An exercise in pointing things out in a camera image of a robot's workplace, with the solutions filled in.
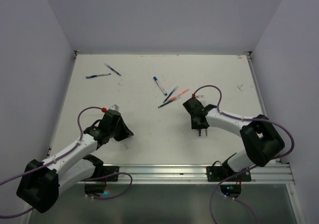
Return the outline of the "dark blue grip pen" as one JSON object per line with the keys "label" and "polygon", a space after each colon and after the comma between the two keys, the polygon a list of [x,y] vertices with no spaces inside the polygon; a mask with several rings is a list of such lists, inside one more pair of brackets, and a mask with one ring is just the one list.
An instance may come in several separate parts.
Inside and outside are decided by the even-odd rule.
{"label": "dark blue grip pen", "polygon": [[98,78],[98,77],[103,77],[103,76],[109,76],[111,75],[111,73],[106,73],[106,74],[98,74],[98,75],[90,75],[90,76],[86,76],[86,79],[93,79],[93,78]]}

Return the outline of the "blue clear gel pen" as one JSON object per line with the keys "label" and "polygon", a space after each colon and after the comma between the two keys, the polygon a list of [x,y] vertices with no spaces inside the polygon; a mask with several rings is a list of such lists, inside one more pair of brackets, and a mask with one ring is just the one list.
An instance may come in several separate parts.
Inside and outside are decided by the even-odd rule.
{"label": "blue clear gel pen", "polygon": [[122,76],[122,74],[120,74],[117,70],[115,70],[113,67],[111,67],[109,64],[105,63],[104,64],[107,68],[109,68],[112,72],[114,72],[115,74],[117,74],[118,76]]}

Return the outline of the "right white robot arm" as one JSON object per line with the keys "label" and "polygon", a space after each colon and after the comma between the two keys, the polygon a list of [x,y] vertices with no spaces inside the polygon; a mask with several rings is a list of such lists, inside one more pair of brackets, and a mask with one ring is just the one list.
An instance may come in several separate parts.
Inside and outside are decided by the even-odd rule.
{"label": "right white robot arm", "polygon": [[183,107],[190,114],[192,129],[215,127],[242,138],[244,150],[222,163],[222,175],[226,180],[234,180],[240,171],[253,165],[264,167],[285,147],[279,133],[262,114],[256,117],[256,121],[230,118],[219,113],[217,106],[204,106],[197,98],[190,98]]}

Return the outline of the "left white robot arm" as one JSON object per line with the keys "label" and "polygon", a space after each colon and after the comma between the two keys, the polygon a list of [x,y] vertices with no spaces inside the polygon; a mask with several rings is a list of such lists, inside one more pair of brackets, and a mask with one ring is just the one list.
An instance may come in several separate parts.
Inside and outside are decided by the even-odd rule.
{"label": "left white robot arm", "polygon": [[80,137],[57,154],[30,161],[16,195],[38,212],[48,211],[60,194],[80,181],[116,182],[118,166],[105,167],[92,153],[110,139],[119,142],[134,134],[116,110],[103,109],[103,117],[80,130]]}

